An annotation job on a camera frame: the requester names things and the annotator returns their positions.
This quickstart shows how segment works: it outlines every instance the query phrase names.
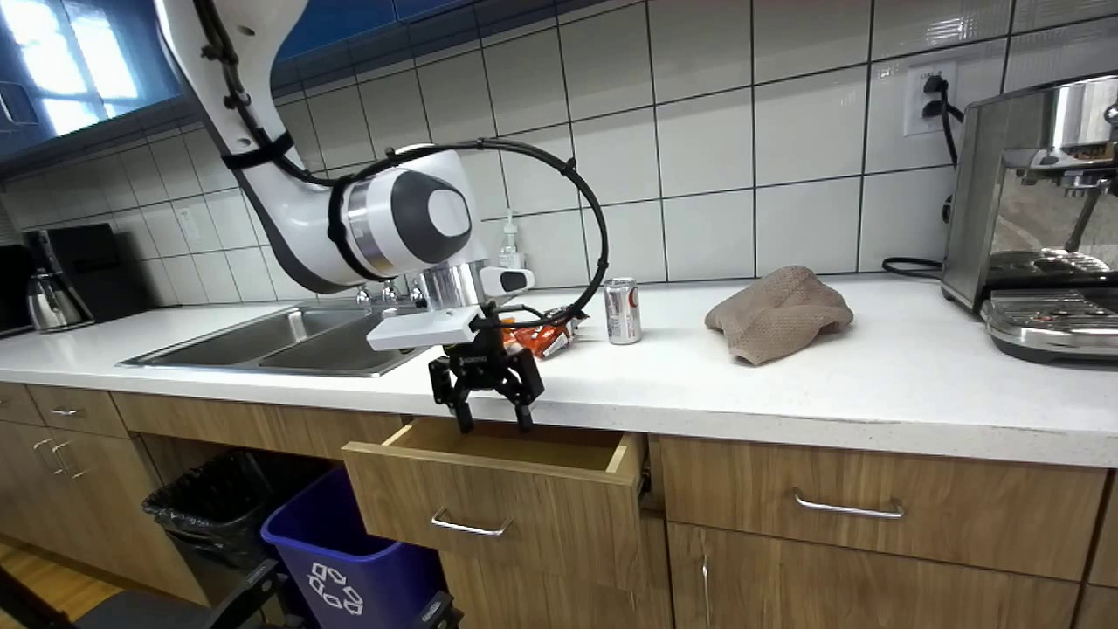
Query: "brown cloth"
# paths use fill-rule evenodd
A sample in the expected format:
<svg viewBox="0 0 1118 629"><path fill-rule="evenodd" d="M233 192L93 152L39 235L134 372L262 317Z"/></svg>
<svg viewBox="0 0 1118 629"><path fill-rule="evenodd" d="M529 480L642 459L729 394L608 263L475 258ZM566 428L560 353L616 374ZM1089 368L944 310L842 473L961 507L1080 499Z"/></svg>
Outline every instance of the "brown cloth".
<svg viewBox="0 0 1118 629"><path fill-rule="evenodd" d="M801 353L820 333L839 333L848 320L842 293L803 265L777 270L705 315L705 330L719 333L729 353L749 365Z"/></svg>

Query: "soda can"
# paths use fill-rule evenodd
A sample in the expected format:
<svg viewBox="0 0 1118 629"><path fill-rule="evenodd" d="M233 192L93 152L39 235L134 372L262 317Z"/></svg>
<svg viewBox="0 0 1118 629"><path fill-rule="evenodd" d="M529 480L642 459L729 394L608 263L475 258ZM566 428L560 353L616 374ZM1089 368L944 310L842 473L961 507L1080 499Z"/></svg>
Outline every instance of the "soda can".
<svg viewBox="0 0 1118 629"><path fill-rule="evenodd" d="M602 287L606 297L606 330L608 341L634 345L641 341L641 300L637 300L637 280L616 277Z"/></svg>

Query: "white countertop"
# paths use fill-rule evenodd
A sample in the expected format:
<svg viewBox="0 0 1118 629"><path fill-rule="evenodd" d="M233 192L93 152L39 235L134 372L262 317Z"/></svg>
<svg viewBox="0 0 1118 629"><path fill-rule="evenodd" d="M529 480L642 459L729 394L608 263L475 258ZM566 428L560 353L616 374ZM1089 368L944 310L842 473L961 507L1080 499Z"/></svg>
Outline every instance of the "white countertop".
<svg viewBox="0 0 1118 629"><path fill-rule="evenodd" d="M534 424L1118 467L1118 372L1004 355L931 280L827 282L856 325L770 368L734 365L702 325L739 289L729 282L642 289L641 345L608 345L602 303L592 303L579 341L543 365L549 392L532 404ZM181 309L5 340L0 380L449 415L425 380L437 348L387 378L119 365L265 310L276 309ZM473 409L515 418L496 394L475 394Z"/></svg>

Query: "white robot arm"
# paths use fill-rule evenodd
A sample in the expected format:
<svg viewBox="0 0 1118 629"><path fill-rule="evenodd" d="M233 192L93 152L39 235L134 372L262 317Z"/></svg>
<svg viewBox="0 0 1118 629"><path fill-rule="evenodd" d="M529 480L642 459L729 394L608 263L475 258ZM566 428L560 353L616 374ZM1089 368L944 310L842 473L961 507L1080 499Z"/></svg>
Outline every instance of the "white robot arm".
<svg viewBox="0 0 1118 629"><path fill-rule="evenodd" d="M592 202L602 258L588 289L534 325L585 317L608 270L608 235L592 184L572 161L509 141L414 146L357 176L315 180L294 152L274 101L276 53L308 0L155 0L163 47L197 90L226 167L249 192L270 245L302 287L327 293L371 280L419 272L425 310L383 317L374 348L444 345L429 365L433 399L468 429L468 392L496 389L517 404L543 394L532 353L502 348L496 297L532 287L529 272L500 272L473 241L473 190L458 152L515 152L566 176Z"/></svg>

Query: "kettle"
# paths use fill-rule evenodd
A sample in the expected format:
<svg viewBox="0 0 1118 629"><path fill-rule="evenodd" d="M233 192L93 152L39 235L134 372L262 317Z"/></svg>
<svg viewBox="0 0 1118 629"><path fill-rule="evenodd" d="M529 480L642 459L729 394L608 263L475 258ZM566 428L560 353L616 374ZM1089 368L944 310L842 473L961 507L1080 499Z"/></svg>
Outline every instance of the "kettle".
<svg viewBox="0 0 1118 629"><path fill-rule="evenodd" d="M34 333L67 333L86 320L67 280L41 265L27 280L27 310L33 310Z"/></svg>

